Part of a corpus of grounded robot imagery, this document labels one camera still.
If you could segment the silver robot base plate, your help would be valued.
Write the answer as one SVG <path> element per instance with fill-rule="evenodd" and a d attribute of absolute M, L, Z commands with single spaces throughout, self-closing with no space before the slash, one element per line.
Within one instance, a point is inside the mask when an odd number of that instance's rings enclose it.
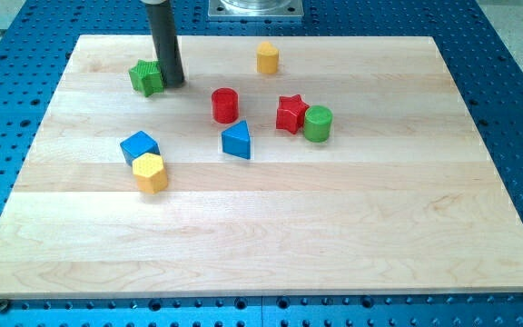
<path fill-rule="evenodd" d="M 302 19 L 302 0 L 210 0 L 208 17 L 213 20 Z"/>

